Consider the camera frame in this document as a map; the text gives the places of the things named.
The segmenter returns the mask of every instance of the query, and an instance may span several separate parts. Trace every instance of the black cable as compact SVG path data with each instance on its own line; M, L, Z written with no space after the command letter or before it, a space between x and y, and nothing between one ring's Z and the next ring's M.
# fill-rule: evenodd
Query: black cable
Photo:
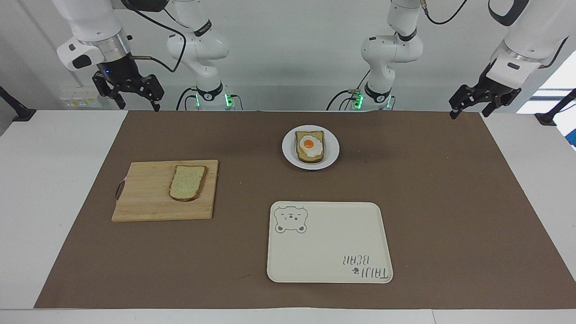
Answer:
M428 20L430 20L431 23L435 24L435 25L444 25L449 23L450 21L452 21L454 19L454 17L456 17L456 15L458 15L458 13L460 12L460 10L462 10L462 8L464 7L464 5L466 4L466 2L468 2L468 0L464 0L462 1L462 4L460 5L460 7L458 8L458 10L456 10L456 12L452 15L452 17L450 17L448 20L445 21L434 21L432 18L430 18L430 15L428 14L428 7L426 5L426 2L424 1L422 3L422 9L424 9L424 14L426 15L426 17L428 18Z
M576 104L573 104L573 105L571 105L571 106L568 107L568 108L562 109L562 110L560 110L558 113L565 112L565 111L567 111L568 109L572 108L573 106L576 106Z
M184 110L186 111L188 111L187 103L189 98L196 98L196 95L189 95L188 97L186 97L186 99L184 99Z
M170 69L170 67L168 67L168 65L164 64L164 62L162 62L161 60L159 60L157 58L153 58L152 56L133 55L131 57L132 57L132 59L137 59L140 61L154 61L154 62L162 65L163 67L165 67L168 71L173 72L172 69Z
M334 102L334 100L336 100L336 98L338 98L339 96L347 93L348 90L342 90L340 92L338 92L333 98L332 100L330 100L330 103L328 104L328 106L326 107L326 111L330 110L330 106L332 105L332 103Z
M552 60L550 61L550 63L546 64L546 65L540 65L538 68L539 69L546 69L548 67L551 67L552 64L554 64L554 62L556 61L556 58L558 58L558 54L560 54L560 51L562 51L562 47L564 47L564 44L566 44L566 41L568 40L568 37L564 38L564 40L562 41L562 44L560 44L560 47L558 47L558 50L556 51L556 54L554 54L554 57L552 58Z
M340 107L338 107L338 111L342 110L342 105L344 104L345 101L347 101L348 103L350 103L350 100L352 100L352 99L346 98L346 99L342 100L342 102L340 103Z
M244 111L244 105L242 104L242 98L239 95L230 95L230 98L238 98L238 100L240 101L240 109L242 109L242 111Z
M190 27L184 25L183 23L181 23L180 21L178 21L176 18L174 18L173 15L171 15L168 10L166 10L166 8L163 9L164 12L168 15L168 17L170 17L170 19L172 19L175 23L179 24L180 26L184 27L184 28L188 28L190 29Z
M182 99L184 98L184 95L185 95L188 91L194 91L194 88L186 88L184 91L182 91L182 94L180 95L180 98L178 99L178 103L176 104L176 110L178 110L178 109L180 108L180 103L182 102Z
M366 80L366 77L368 76L368 74L370 73L370 70L368 70L368 72L366 72L366 74L364 75L364 78L362 78L362 81L360 81L360 83L358 84L358 86L356 87L356 90L360 89L360 86L362 85L362 82L364 82L364 80ZM346 108L344 108L344 110L348 110L348 105L350 104L350 101L352 101L352 98L354 97L354 94L352 94L350 96L350 100L346 103Z
M394 110L394 106L396 105L396 96L392 96L392 97L390 98L390 100L392 100L392 99L394 99L394 103L392 104L392 108L390 108L390 111L393 111L393 110Z
M164 28L164 29L167 29L167 30L169 30L169 31L171 31L171 32L177 33L178 35L180 35L180 36L182 37L182 39L184 40L184 44L182 45L182 51L180 52L180 56L178 57L178 61L176 62L176 65L174 66L174 68L173 68L173 69L170 69L166 64L162 63L162 65L163 65L165 68L167 68L168 71L170 71L170 72L172 72L172 73L176 72L176 69L178 69L178 66L180 66L180 62L182 61L182 57L184 56L184 51L186 50L186 36L184 36L183 33L177 31L176 29L171 28L171 27L168 27L168 26L162 24L161 22L158 22L158 21L156 21L156 20L148 17L147 15L141 13L140 10L132 7L132 5L130 5L127 0L122 0L122 4L124 4L124 6L125 6L126 8L132 10L133 12L136 12L138 15L140 15L140 16L143 17L144 19L152 22L153 24L156 24L156 25L158 25L158 26L160 26L160 27L162 27L162 28ZM143 59L143 58L140 58L140 57L141 57L141 56L133 56L132 58L134 58L134 59ZM152 61L155 61L155 62L160 63L160 61L159 61L158 59L155 59L155 58L153 58L153 57L151 57L151 56L146 56L146 57L147 57L147 58L146 58L147 60L152 60Z

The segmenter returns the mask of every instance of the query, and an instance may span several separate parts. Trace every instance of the green indicator light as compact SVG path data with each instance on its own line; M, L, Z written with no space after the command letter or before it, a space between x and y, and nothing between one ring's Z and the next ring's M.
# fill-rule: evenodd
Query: green indicator light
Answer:
M234 105L234 101L230 99L230 96L227 93L224 93L224 97L226 98L226 106L232 107Z
M354 103L354 109L360 110L362 109L362 102L364 101L364 96L359 93L358 98L356 98L356 102Z

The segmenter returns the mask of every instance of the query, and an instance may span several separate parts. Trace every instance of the egg white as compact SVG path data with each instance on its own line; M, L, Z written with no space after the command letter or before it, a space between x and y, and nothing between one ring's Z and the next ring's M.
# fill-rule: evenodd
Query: egg white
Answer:
M314 146L311 149L304 146L304 142L306 140L311 140L314 143ZM304 135L300 139L299 146L304 151L304 154L306 154L306 156L308 156L308 157L318 156L318 155L322 154L322 151L324 150L324 147L322 146L322 142L319 139L317 139L316 137L310 136L310 135Z

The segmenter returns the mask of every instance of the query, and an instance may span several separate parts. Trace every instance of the egg yolk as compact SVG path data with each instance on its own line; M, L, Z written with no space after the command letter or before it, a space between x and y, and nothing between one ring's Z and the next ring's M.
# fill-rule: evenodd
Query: egg yolk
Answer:
M314 142L312 142L311 140L306 140L304 141L304 147L306 147L307 149L311 149L314 147Z

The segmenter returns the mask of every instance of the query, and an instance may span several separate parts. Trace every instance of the fried egg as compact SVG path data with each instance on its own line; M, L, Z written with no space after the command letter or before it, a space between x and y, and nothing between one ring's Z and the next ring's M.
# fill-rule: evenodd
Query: fried egg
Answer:
M315 157L322 154L324 150L322 142L314 136L305 135L300 139L300 148L308 157Z

